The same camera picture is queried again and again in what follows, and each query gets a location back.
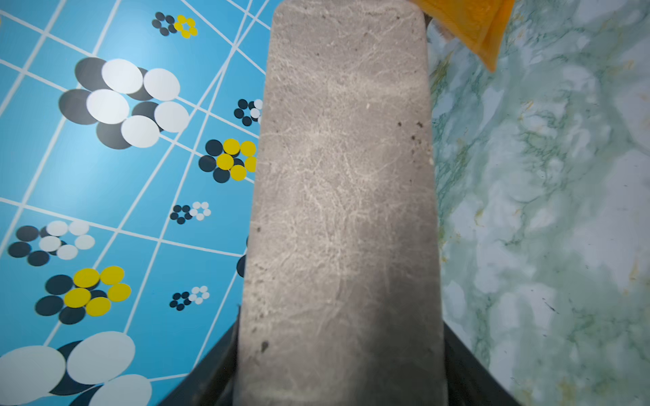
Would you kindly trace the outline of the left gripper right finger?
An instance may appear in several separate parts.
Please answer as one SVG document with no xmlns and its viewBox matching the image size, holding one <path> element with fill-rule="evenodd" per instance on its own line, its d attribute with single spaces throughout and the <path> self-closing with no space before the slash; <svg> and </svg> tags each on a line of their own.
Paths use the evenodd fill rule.
<svg viewBox="0 0 650 406">
<path fill-rule="evenodd" d="M 449 405 L 520 406 L 445 322 L 445 372 Z"/>
</svg>

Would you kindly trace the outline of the grey rectangular case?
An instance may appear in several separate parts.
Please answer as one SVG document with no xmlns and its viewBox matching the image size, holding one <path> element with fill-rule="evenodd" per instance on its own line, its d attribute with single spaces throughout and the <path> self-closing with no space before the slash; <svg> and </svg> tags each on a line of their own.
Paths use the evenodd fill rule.
<svg viewBox="0 0 650 406">
<path fill-rule="evenodd" d="M 235 404 L 446 404 L 430 120 L 416 5 L 276 8 Z"/>
</svg>

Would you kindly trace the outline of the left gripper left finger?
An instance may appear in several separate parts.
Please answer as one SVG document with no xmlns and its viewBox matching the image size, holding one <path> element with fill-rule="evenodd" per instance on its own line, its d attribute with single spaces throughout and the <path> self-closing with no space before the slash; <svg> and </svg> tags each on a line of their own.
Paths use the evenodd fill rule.
<svg viewBox="0 0 650 406">
<path fill-rule="evenodd" d="M 237 371 L 239 320 L 159 405 L 231 406 Z"/>
</svg>

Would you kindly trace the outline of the orange microfiber cloth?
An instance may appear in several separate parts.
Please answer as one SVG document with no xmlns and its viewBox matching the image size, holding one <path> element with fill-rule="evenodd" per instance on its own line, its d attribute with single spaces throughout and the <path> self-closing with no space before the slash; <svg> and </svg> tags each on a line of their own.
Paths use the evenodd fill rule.
<svg viewBox="0 0 650 406">
<path fill-rule="evenodd" d="M 515 0 L 416 0 L 494 73 Z"/>
</svg>

